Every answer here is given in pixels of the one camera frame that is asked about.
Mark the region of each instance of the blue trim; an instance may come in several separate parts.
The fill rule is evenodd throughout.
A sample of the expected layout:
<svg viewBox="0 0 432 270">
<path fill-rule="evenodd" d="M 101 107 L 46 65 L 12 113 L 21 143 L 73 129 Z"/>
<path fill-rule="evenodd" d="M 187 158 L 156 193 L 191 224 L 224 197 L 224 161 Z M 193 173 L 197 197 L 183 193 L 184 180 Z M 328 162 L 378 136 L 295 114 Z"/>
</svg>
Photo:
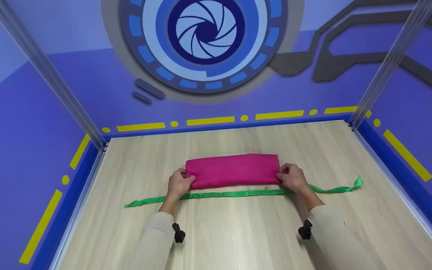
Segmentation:
<svg viewBox="0 0 432 270">
<path fill-rule="evenodd" d="M 234 75 L 233 77 L 229 78 L 229 81 L 232 84 L 235 84 L 237 82 L 240 82 L 246 78 L 246 73 L 244 71 L 239 72 L 238 74 Z"/>
<path fill-rule="evenodd" d="M 271 5 L 271 18 L 281 17 L 281 0 L 269 0 L 269 5 Z"/>
<path fill-rule="evenodd" d="M 207 82 L 206 89 L 219 89 L 223 87 L 223 82 Z"/>
<path fill-rule="evenodd" d="M 252 67 L 252 69 L 258 69 L 263 64 L 264 60 L 266 60 L 266 57 L 267 56 L 264 53 L 259 53 L 254 62 L 251 63 L 250 67 Z"/>
<path fill-rule="evenodd" d="M 180 85 L 191 89 L 195 89 L 198 86 L 196 82 L 191 82 L 185 79 L 181 80 Z"/>
<path fill-rule="evenodd" d="M 143 0 L 130 0 L 130 1 L 131 1 L 131 3 L 133 3 L 133 4 L 137 5 L 137 6 L 141 6 L 141 4 L 143 2 Z"/>
<path fill-rule="evenodd" d="M 423 187 L 421 179 L 410 171 L 367 121 L 361 123 L 358 131 L 432 224 L 432 195 Z"/>
<path fill-rule="evenodd" d="M 120 138 L 120 137 L 148 136 L 148 135 L 220 130 L 220 129 L 232 129 L 232 128 L 252 128 L 255 126 L 286 125 L 286 124 L 295 124 L 295 123 L 320 122 L 320 121 L 332 121 L 332 120 L 344 120 L 347 122 L 349 121 L 350 116 L 351 114 L 340 114 L 340 115 L 311 117 L 311 118 L 290 118 L 290 119 L 274 120 L 274 121 L 256 121 L 253 123 L 202 125 L 197 127 L 180 128 L 180 129 L 165 128 L 165 129 L 155 129 L 155 130 L 149 130 L 143 132 L 118 133 L 117 135 L 104 135 L 103 137 L 105 140 L 109 141 L 111 140 L 111 138 Z"/>
<path fill-rule="evenodd" d="M 36 257 L 33 258 L 34 263 L 31 270 L 42 270 L 50 267 L 97 155 L 98 149 L 94 144 L 90 143 L 74 178 L 70 181 L 69 189 L 63 194 L 64 199 L 60 202 L 60 208 L 53 217 L 53 223 L 49 227 L 43 243 L 40 244 L 41 249 L 36 254 Z"/>
<path fill-rule="evenodd" d="M 264 44 L 270 47 L 274 46 L 276 41 L 278 40 L 278 36 L 279 36 L 279 28 L 272 27 L 271 29 L 269 29 L 268 39 Z"/>
<path fill-rule="evenodd" d="M 174 75 L 171 74 L 167 69 L 165 69 L 163 66 L 158 67 L 156 69 L 156 72 L 158 72 L 159 75 L 161 75 L 161 77 L 167 79 L 167 80 L 172 80 L 174 78 Z"/>
<path fill-rule="evenodd" d="M 134 15 L 129 15 L 129 29 L 132 36 L 142 36 L 141 18 Z"/>
<path fill-rule="evenodd" d="M 138 51 L 141 54 L 141 57 L 146 61 L 146 63 L 151 63 L 152 61 L 155 60 L 151 55 L 151 53 L 149 52 L 148 46 L 146 45 L 138 46 Z"/>
</svg>

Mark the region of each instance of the yellow dashed line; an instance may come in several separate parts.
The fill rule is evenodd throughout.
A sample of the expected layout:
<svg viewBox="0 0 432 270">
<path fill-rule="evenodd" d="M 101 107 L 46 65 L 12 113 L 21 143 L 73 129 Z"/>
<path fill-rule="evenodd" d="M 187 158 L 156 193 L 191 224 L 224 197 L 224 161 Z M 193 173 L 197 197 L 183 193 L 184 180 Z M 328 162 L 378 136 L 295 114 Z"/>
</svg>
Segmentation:
<svg viewBox="0 0 432 270">
<path fill-rule="evenodd" d="M 356 111 L 358 106 L 339 106 L 336 108 L 327 108 L 324 111 L 324 114 L 332 114 L 332 113 L 352 113 Z"/>
<path fill-rule="evenodd" d="M 46 210 L 44 211 L 43 216 L 41 217 L 41 220 L 39 221 L 38 225 L 36 226 L 36 229 L 33 232 L 33 236 L 31 236 L 31 239 L 29 240 L 26 249 L 24 250 L 24 252 L 21 255 L 21 258 L 19 259 L 20 263 L 28 264 L 29 261 L 31 260 L 31 257 L 34 254 L 36 247 L 39 244 L 39 241 L 41 241 L 41 237 L 43 236 L 46 227 L 48 227 L 51 217 L 53 217 L 54 211 L 56 210 L 56 207 L 58 206 L 58 203 L 61 200 L 61 196 L 62 196 L 61 191 L 56 190 L 54 192 L 53 198 L 51 198 L 48 206 L 46 207 Z"/>
<path fill-rule="evenodd" d="M 136 124 L 136 125 L 120 125 L 116 127 L 118 131 L 135 131 L 135 130 L 146 130 L 146 129 L 157 129 L 166 128 L 163 122 L 160 123 L 147 123 L 147 124 Z"/>
<path fill-rule="evenodd" d="M 299 117 L 299 116 L 303 116 L 304 114 L 305 111 L 282 111 L 282 112 L 259 113 L 256 115 L 256 120 Z"/>
<path fill-rule="evenodd" d="M 83 156 L 84 150 L 86 149 L 88 143 L 89 143 L 89 136 L 88 134 L 86 134 L 82 139 L 81 143 L 79 144 L 76 154 L 74 154 L 74 157 L 72 157 L 71 163 L 69 163 L 69 166 L 71 168 L 76 169 L 76 166 L 78 165 L 79 160 Z"/>
<path fill-rule="evenodd" d="M 234 116 L 186 120 L 187 125 L 211 125 L 211 124 L 232 123 L 232 122 L 234 122 Z"/>
<path fill-rule="evenodd" d="M 404 145 L 389 131 L 383 133 L 384 138 L 394 147 L 403 159 L 418 173 L 423 181 L 430 180 L 432 175 L 421 165 L 421 163 L 404 147 Z"/>
</svg>

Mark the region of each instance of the aluminum frame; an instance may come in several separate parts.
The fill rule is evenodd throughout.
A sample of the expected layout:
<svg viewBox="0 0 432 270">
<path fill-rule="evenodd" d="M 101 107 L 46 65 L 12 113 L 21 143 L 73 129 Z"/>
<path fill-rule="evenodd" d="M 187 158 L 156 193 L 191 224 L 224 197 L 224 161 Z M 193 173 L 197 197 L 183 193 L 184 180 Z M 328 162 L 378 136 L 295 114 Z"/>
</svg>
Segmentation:
<svg viewBox="0 0 432 270">
<path fill-rule="evenodd" d="M 65 81 L 51 63 L 50 59 L 39 46 L 29 29 L 14 8 L 6 1 L 0 0 L 0 22 L 7 29 L 14 41 L 36 68 L 48 86 L 58 96 L 69 113 L 78 122 L 81 128 L 88 134 L 98 150 L 106 145 L 106 140 L 99 133 L 98 128 L 84 111 Z"/>
<path fill-rule="evenodd" d="M 403 28 L 391 46 L 391 49 L 388 54 L 386 54 L 386 58 L 379 66 L 378 71 L 367 87 L 365 94 L 358 104 L 358 108 L 348 121 L 349 126 L 354 130 L 359 128 L 361 122 L 365 119 L 366 113 L 389 82 L 389 79 L 396 71 L 396 68 L 398 68 L 401 60 L 403 60 L 403 57 L 410 49 L 416 37 L 420 34 L 423 27 L 425 27 L 431 15 L 432 0 L 418 0 L 408 20 L 404 23 Z"/>
</svg>

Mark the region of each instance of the right hand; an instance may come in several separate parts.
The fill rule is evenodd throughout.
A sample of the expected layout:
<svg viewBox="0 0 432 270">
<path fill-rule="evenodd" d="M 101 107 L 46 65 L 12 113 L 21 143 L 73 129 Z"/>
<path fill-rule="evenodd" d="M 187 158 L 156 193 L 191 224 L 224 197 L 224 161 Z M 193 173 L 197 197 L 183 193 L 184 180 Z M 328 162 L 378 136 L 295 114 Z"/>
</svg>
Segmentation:
<svg viewBox="0 0 432 270">
<path fill-rule="evenodd" d="M 279 172 L 276 174 L 277 178 L 283 181 L 283 185 L 290 190 L 298 193 L 303 188 L 309 187 L 306 180 L 305 173 L 296 164 L 285 163 Z"/>
</svg>

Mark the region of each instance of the folded pink towel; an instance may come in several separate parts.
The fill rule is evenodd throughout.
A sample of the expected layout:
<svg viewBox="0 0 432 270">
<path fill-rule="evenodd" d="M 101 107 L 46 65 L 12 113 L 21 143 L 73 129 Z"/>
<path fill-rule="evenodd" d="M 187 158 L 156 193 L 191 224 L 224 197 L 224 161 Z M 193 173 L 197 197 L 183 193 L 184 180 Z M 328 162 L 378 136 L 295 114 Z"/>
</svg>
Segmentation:
<svg viewBox="0 0 432 270">
<path fill-rule="evenodd" d="M 277 185 L 277 155 L 246 154 L 186 161 L 186 176 L 196 176 L 191 189 L 237 185 Z"/>
</svg>

